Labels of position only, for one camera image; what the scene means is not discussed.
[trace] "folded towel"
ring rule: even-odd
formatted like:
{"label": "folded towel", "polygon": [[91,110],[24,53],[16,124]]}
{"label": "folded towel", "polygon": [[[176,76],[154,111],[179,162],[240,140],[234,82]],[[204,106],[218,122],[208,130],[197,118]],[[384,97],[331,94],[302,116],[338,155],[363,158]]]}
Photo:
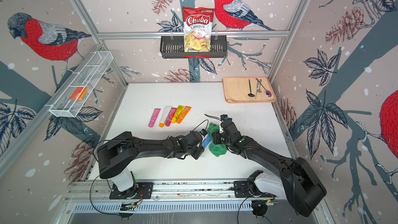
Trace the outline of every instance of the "folded towel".
{"label": "folded towel", "polygon": [[[263,87],[257,82],[256,78],[261,80]],[[273,92],[271,84],[266,77],[224,77],[222,79],[222,84],[224,86],[225,100],[228,103],[276,101],[275,93]],[[250,88],[254,97],[249,96]],[[271,92],[271,97],[267,96],[266,90],[264,88]]]}

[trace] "metal spoon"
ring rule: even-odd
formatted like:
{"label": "metal spoon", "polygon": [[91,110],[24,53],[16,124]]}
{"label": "metal spoon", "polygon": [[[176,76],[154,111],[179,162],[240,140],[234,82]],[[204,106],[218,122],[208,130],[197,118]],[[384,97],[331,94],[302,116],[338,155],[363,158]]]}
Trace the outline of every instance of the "metal spoon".
{"label": "metal spoon", "polygon": [[270,91],[268,91],[268,90],[263,86],[263,84],[261,84],[261,82],[260,82],[257,78],[256,78],[256,80],[257,80],[257,82],[259,82],[260,85],[266,90],[267,96],[268,96],[268,97],[271,97],[271,96],[272,96],[272,93],[271,93]]}
{"label": "metal spoon", "polygon": [[255,95],[251,93],[250,79],[249,79],[249,88],[250,88],[250,93],[248,94],[248,96],[249,96],[249,97],[254,97]]}

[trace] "black spoon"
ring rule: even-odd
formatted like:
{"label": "black spoon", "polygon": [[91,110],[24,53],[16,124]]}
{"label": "black spoon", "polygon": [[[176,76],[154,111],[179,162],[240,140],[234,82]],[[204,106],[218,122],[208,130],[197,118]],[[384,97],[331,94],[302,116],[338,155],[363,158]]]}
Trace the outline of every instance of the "black spoon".
{"label": "black spoon", "polygon": [[248,96],[249,96],[249,97],[254,97],[255,95],[251,93],[250,79],[249,79],[249,88],[250,88],[250,93],[248,94]]}

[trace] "black wire basket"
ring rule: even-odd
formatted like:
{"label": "black wire basket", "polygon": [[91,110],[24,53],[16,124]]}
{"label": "black wire basket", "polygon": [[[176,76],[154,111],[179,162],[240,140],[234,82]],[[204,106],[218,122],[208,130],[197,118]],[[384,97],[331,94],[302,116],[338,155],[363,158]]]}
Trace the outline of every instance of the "black wire basket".
{"label": "black wire basket", "polygon": [[226,36],[211,36],[210,52],[184,52],[184,37],[162,37],[160,52],[164,59],[176,58],[224,58],[227,54]]}

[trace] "white tube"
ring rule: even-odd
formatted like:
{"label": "white tube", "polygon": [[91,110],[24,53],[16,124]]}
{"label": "white tube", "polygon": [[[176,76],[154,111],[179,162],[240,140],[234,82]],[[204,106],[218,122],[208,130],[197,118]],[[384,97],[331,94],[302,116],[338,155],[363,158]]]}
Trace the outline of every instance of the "white tube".
{"label": "white tube", "polygon": [[170,110],[172,109],[172,106],[164,106],[162,118],[160,119],[160,124],[159,127],[164,127],[164,123],[166,123],[167,116],[169,115]]}

